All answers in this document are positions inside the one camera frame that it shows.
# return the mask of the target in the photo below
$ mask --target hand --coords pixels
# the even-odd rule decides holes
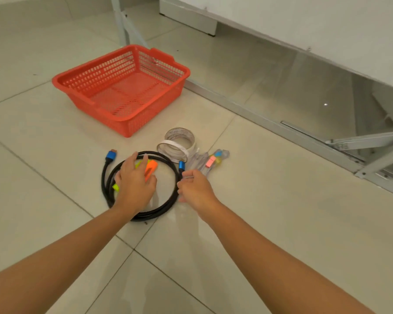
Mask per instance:
[[[179,201],[187,202],[204,219],[206,213],[220,201],[215,197],[210,182],[199,170],[185,171],[182,176],[184,178],[178,182],[178,193],[182,195]]]
[[[115,182],[119,186],[119,192],[114,208],[123,209],[131,218],[142,211],[150,202],[156,191],[157,183],[157,178],[154,175],[151,175],[147,182],[145,181],[147,154],[144,155],[140,165],[135,168],[137,155],[138,153],[134,152],[127,158],[115,175]]]

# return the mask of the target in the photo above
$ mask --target white tape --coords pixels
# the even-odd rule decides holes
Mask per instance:
[[[185,138],[189,140],[192,145],[186,149],[184,146],[175,142],[178,138]],[[196,150],[197,144],[195,143],[195,137],[192,132],[184,128],[173,128],[165,134],[165,139],[157,145],[157,152],[166,155],[174,163],[179,161],[188,161],[198,150]]]

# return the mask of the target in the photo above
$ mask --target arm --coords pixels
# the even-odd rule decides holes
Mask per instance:
[[[146,165],[135,169],[136,156],[134,153],[125,160],[116,176],[120,190],[112,209],[0,272],[0,313],[45,313],[116,233],[148,204],[157,181],[152,176],[145,182]],[[137,196],[129,198],[127,194]]]
[[[225,250],[273,314],[352,313],[370,309],[315,270],[263,237],[215,197],[208,180],[187,171],[178,183],[188,202],[213,229]]]

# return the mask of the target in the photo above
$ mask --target orange plastic basket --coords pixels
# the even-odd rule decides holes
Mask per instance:
[[[52,79],[80,110],[130,137],[182,92],[191,72],[156,48],[129,45]]]

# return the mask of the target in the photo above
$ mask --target forearm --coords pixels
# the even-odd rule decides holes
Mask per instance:
[[[206,222],[273,314],[372,313],[227,207],[216,204],[210,211]]]
[[[45,313],[131,218],[105,211],[0,272],[0,313]]]

